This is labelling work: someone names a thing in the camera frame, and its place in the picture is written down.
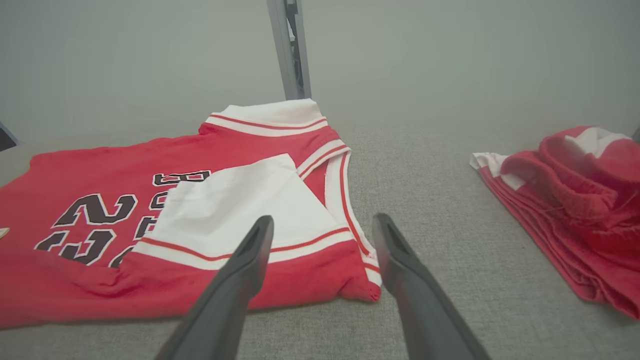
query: gray wall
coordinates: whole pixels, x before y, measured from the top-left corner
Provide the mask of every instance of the gray wall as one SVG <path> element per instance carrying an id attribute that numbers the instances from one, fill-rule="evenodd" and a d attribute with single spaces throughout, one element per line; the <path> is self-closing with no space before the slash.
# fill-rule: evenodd
<path id="1" fill-rule="evenodd" d="M 535 143 L 557 119 L 640 125 L 638 0 L 306 0 L 303 13 L 312 93 L 333 119 L 545 127 Z"/>
<path id="2" fill-rule="evenodd" d="M 282 100 L 263 0 L 0 2 L 0 121 L 20 141 Z"/>

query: folded jersey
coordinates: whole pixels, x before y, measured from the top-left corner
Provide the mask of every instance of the folded jersey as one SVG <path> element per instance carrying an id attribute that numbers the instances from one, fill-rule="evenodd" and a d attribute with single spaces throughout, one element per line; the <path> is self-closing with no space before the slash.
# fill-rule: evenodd
<path id="1" fill-rule="evenodd" d="M 576 127 L 471 165 L 578 296 L 640 318 L 640 145 Z"/>

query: gray table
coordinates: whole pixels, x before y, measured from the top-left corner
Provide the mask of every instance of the gray table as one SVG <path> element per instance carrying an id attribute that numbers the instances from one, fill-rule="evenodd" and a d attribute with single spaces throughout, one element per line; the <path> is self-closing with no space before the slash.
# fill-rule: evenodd
<path id="1" fill-rule="evenodd" d="M 533 118 L 518 117 L 518 131 L 510 128 L 511 117 L 482 117 L 466 127 L 454 117 L 393 123 L 336 116 L 330 122 L 354 150 L 351 200 L 365 233 L 371 233 L 375 212 L 390 213 L 494 359 L 637 359 L 640 324 L 579 300 L 468 165 L 472 151 L 508 154 L 574 125 L 542 130 Z M 0 184 L 25 172 L 39 152 L 129 145 L 194 133 L 197 125 L 21 145 L 0 152 Z M 0 348 L 11 359 L 146 359 L 176 323 L 11 329 L 0 331 Z M 406 350 L 395 300 L 384 291 L 377 304 L 336 300 L 253 312 L 238 358 L 403 359 Z"/>

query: jersey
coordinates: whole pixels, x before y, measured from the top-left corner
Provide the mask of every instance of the jersey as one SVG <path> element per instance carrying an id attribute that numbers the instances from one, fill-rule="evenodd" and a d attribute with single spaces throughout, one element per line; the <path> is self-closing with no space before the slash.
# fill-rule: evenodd
<path id="1" fill-rule="evenodd" d="M 471 165 L 576 295 L 640 318 L 640 145 L 580 126 Z"/>
<path id="2" fill-rule="evenodd" d="M 251 308 L 375 301 L 349 156 L 311 100 L 230 106 L 198 135 L 37 155 L 0 188 L 0 327 L 182 315 L 272 214 Z"/>

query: red basketball jersey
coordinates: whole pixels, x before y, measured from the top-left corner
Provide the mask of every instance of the red basketball jersey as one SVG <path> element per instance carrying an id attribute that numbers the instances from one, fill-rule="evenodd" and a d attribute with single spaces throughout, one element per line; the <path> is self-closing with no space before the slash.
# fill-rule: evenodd
<path id="1" fill-rule="evenodd" d="M 250 307 L 378 299 L 349 148 L 313 101 L 230 106 L 199 132 L 41 154 L 0 188 L 0 327 L 184 314 L 261 209 L 279 215 Z"/>

